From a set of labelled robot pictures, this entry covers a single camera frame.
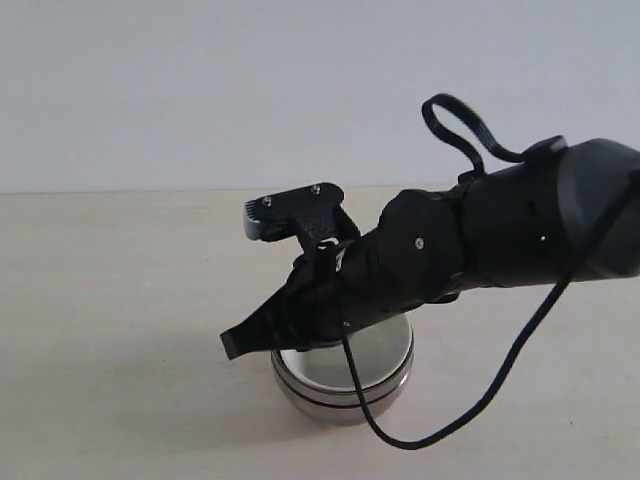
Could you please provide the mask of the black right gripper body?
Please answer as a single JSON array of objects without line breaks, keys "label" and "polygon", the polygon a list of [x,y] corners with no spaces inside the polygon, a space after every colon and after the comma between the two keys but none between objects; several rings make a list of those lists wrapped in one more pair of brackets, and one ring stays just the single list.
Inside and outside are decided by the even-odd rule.
[{"label": "black right gripper body", "polygon": [[287,280],[283,313],[290,347],[312,350],[338,345],[380,322],[379,292],[371,252],[359,241],[321,242]]}]

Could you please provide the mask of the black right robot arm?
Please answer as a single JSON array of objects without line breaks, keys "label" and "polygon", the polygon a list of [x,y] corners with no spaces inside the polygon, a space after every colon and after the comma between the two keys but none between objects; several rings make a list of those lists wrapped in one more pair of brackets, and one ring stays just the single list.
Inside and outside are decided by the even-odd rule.
[{"label": "black right robot arm", "polygon": [[542,144],[447,191],[401,191],[367,233],[332,183],[249,201],[250,239],[296,237],[303,252],[286,282],[222,334],[226,354],[331,347],[465,290],[555,283],[638,173],[638,152],[611,140]]}]

